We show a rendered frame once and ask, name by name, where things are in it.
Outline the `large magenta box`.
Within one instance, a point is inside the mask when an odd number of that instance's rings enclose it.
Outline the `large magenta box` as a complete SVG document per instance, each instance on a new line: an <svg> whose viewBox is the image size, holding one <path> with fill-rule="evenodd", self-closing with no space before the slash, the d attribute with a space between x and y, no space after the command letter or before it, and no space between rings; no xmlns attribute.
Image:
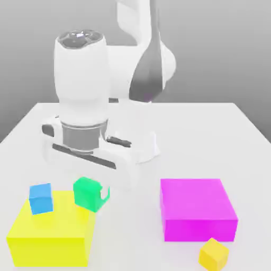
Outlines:
<svg viewBox="0 0 271 271"><path fill-rule="evenodd" d="M238 217L220 179L161 179L164 240L234 241Z"/></svg>

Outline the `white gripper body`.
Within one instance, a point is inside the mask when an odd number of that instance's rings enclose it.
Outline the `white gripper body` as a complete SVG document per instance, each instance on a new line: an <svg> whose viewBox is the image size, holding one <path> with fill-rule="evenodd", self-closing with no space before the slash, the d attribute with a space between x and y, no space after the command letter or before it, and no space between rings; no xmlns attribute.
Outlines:
<svg viewBox="0 0 271 271"><path fill-rule="evenodd" d="M60 172L91 178L103 186L132 189L138 181L137 165L126 151L101 147L91 155L82 155L51 140L43 140L42 154Z"/></svg>

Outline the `small yellow cube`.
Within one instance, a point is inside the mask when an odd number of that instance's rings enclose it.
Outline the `small yellow cube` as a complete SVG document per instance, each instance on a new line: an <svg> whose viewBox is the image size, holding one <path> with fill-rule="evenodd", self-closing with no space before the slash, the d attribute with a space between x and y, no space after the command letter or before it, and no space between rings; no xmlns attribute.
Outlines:
<svg viewBox="0 0 271 271"><path fill-rule="evenodd" d="M198 262L208 271L221 271L226 265L229 249L215 239L209 239L200 249Z"/></svg>

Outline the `small green cube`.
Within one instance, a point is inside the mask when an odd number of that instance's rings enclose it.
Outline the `small green cube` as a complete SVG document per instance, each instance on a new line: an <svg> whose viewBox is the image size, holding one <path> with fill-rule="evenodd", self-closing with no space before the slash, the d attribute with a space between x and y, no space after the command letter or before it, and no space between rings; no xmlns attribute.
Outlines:
<svg viewBox="0 0 271 271"><path fill-rule="evenodd" d="M103 186L98 181L86 177L79 178L73 184L75 204L92 212L98 212L110 198L109 187L107 196L101 198L102 189Z"/></svg>

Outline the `small blue cube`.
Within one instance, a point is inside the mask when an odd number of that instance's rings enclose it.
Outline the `small blue cube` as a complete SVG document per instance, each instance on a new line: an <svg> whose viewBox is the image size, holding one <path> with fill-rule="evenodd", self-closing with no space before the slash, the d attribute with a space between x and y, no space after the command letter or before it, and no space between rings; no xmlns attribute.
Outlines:
<svg viewBox="0 0 271 271"><path fill-rule="evenodd" d="M33 215L53 211L51 184L30 186L29 203Z"/></svg>

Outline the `large yellow box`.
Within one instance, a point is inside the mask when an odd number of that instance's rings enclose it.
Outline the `large yellow box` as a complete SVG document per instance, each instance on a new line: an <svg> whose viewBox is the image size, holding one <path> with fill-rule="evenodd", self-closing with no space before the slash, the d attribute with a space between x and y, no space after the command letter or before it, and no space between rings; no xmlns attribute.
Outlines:
<svg viewBox="0 0 271 271"><path fill-rule="evenodd" d="M95 213L73 191L53 191L53 211L33 215L25 200L6 240L16 267L86 267Z"/></svg>

